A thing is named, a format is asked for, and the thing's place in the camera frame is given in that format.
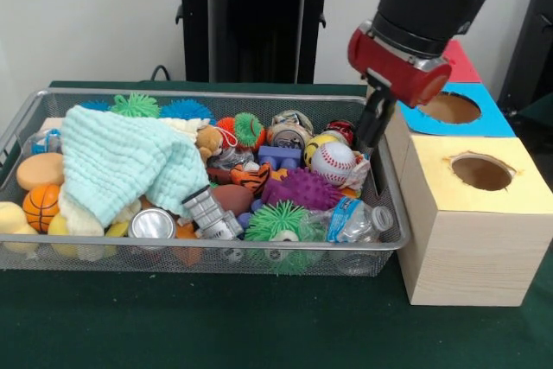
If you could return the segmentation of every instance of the green spiky ball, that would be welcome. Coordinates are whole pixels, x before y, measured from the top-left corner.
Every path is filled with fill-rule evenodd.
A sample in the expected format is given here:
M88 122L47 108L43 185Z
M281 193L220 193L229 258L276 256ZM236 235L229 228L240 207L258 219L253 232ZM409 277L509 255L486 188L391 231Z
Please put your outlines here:
M276 207L265 205L251 217L245 240L266 242L273 239L280 231L292 231L302 241L299 237L299 227L307 212L303 207L297 207L290 201L279 202ZM282 250L285 257L281 261L271 261L267 255L268 251L270 250L248 250L248 256L254 264L266 266L269 263L276 274L302 274L321 258L311 251Z
M115 105L110 108L110 111L121 116L159 117L159 105L157 105L156 99L148 95L132 92L128 100L122 95L116 95L114 100Z
M234 132L243 147L255 148L263 131L259 118L249 112L240 112L234 117Z

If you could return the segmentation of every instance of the water bottle label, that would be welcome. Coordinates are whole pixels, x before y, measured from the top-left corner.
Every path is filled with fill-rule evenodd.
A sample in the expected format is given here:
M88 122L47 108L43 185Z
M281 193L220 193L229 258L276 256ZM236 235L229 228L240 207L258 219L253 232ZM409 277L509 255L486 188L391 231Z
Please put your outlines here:
M334 209L330 225L328 226L327 242L338 242L338 234L352 217L359 203L362 202L357 199L342 198L340 200L340 203Z

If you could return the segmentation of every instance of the round hole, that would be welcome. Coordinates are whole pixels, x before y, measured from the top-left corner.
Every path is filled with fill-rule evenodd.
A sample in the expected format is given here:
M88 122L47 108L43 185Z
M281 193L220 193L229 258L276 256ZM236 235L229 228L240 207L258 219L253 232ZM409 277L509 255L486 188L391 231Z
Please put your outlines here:
M453 161L452 168L462 181L477 189L505 189L512 180L507 167L484 155L461 156Z
M448 124L471 123L480 117L480 108L471 99L454 92L441 92L419 109L436 120Z

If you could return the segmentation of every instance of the light wooden cube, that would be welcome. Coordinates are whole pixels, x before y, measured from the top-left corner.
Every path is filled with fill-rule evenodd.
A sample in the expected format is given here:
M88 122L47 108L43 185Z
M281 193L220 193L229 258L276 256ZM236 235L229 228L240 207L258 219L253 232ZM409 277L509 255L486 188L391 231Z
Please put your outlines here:
M553 194L517 138L411 136L400 187L411 304L521 304L553 238Z

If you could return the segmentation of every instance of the black cable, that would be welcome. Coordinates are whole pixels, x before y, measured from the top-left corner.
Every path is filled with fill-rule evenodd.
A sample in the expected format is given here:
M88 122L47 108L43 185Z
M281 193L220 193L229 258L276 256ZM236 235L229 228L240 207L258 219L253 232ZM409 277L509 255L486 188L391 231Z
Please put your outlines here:
M152 73L152 76L149 77L149 80L150 81L155 81L156 80L156 76L157 76L157 73L159 73L160 69L163 71L163 73L165 74L165 80L167 81L171 81L171 76L169 75L169 71L167 70L167 68L164 66L164 65L158 65L156 67L156 69L154 70L154 72Z

